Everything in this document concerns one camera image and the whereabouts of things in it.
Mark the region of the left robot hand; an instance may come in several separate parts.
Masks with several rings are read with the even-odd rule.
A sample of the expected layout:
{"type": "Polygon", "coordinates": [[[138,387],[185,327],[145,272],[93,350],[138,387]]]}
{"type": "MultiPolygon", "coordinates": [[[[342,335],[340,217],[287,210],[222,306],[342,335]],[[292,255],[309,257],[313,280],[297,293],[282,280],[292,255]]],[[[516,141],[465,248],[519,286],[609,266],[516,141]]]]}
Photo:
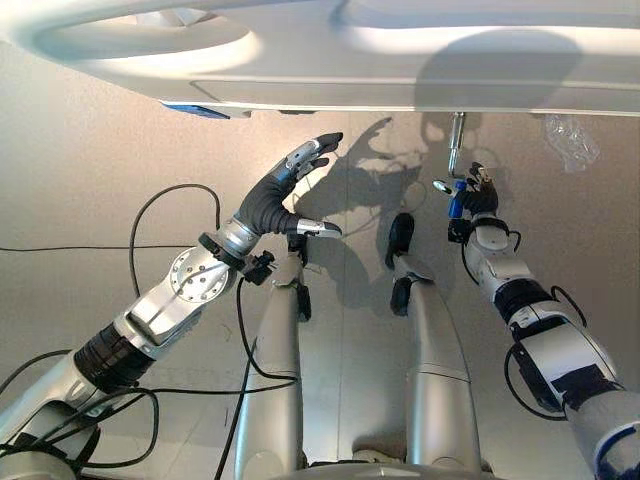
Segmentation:
{"type": "Polygon", "coordinates": [[[297,183],[310,172],[327,166],[324,154],[334,152],[343,139],[342,132],[312,138],[284,156],[245,196],[235,219],[255,234],[297,234],[340,238],[335,224],[311,220],[284,207],[284,200],[297,183]]]}

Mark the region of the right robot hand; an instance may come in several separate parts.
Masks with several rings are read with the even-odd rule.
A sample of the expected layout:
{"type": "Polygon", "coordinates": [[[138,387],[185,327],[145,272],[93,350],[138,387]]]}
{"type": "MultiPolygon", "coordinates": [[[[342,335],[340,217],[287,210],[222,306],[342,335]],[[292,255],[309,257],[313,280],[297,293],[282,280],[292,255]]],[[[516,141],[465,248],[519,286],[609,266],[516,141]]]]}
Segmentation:
{"type": "Polygon", "coordinates": [[[468,210],[472,216],[496,214],[499,197],[488,170],[479,162],[473,162],[469,169],[467,183],[471,185],[471,189],[460,190],[456,194],[456,199],[463,209],[468,210]]]}

